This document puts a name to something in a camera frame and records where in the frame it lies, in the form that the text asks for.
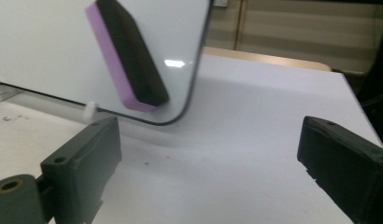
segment table surface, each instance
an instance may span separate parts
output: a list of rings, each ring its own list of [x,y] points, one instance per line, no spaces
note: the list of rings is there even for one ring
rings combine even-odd
[[[81,111],[30,92],[0,103],[0,179],[39,176]],[[382,146],[341,74],[204,55],[182,119],[120,118],[123,160],[93,223],[351,223],[296,159],[304,116]]]

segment whiteboard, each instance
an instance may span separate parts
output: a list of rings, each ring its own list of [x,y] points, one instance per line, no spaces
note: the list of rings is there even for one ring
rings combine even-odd
[[[150,112],[118,96],[85,15],[87,0],[0,0],[0,82],[151,124],[181,116],[198,66],[210,0],[119,0],[133,15],[170,100]],[[166,61],[181,61],[182,67]]]

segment white table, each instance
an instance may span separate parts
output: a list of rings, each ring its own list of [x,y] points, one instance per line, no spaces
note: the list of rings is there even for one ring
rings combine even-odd
[[[81,109],[28,92],[0,103],[0,179],[40,175]],[[177,123],[120,118],[123,161],[94,223],[351,223],[296,160],[307,115],[382,146],[342,75],[203,56]]]

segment black plastic bracket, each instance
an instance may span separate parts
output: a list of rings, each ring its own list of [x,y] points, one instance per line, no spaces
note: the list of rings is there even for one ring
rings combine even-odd
[[[297,159],[354,223],[383,224],[383,148],[305,117]]]
[[[121,161],[117,118],[94,122],[52,153],[42,176],[0,181],[0,223],[92,223],[108,179]]]

